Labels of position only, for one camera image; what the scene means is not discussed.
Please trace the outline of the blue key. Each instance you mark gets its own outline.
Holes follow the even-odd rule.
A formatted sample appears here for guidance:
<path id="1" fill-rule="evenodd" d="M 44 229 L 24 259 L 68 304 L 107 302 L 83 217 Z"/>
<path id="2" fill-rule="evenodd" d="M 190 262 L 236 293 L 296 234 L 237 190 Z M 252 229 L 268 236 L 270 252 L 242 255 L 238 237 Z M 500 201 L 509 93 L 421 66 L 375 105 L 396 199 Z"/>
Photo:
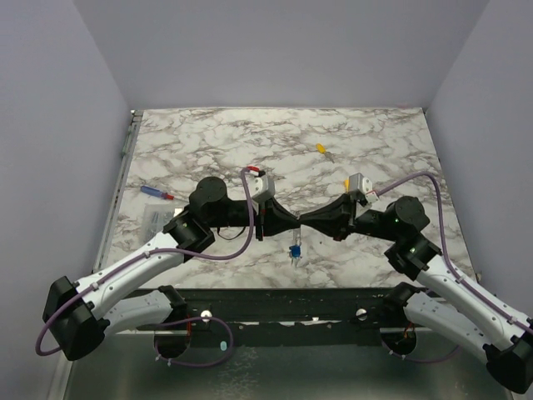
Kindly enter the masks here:
<path id="1" fill-rule="evenodd" d="M 301 257 L 301 247 L 299 245 L 292 245 L 289 247 L 289 254 L 292 259 Z"/>

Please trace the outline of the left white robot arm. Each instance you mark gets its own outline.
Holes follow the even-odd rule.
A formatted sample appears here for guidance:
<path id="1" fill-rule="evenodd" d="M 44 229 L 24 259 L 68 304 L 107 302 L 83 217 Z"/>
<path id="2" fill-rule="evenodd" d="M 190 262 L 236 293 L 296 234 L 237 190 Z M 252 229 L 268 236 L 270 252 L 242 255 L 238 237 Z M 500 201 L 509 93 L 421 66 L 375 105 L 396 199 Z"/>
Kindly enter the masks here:
<path id="1" fill-rule="evenodd" d="M 198 321 L 210 322 L 207 312 L 190 311 L 171 286 L 143 296 L 133 292 L 152 278 L 193 259 L 229 261 L 242 255 L 253 238 L 275 236 L 300 221 L 278 204 L 272 180 L 254 168 L 241 173 L 245 192 L 232 200 L 219 177 L 206 177 L 196 186 L 185 208 L 160 232 L 123 260 L 72 282 L 52 283 L 35 351 L 49 355 L 42 341 L 51 333 L 57 350 L 77 361 L 96 350 L 108 336 L 135 328 L 190 330 Z"/>

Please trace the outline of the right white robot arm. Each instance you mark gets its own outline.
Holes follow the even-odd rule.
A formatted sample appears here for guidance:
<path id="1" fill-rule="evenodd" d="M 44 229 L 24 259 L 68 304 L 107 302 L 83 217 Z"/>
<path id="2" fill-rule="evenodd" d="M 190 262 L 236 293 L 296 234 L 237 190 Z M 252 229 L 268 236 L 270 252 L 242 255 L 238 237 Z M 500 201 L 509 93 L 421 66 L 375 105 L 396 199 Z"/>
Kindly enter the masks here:
<path id="1" fill-rule="evenodd" d="M 450 339 L 480 359 L 489 374 L 514 393 L 532 384 L 532 319 L 503 302 L 463 273 L 422 230 L 429 224 L 421 202 L 400 197 L 383 212 L 356 212 L 344 194 L 335 202 L 300 216 L 301 224 L 333 238 L 365 234 L 392 243 L 385 256 L 392 267 L 445 299 L 439 306 L 414 288 L 385 302 L 384 319 L 393 326 L 409 320 Z"/>

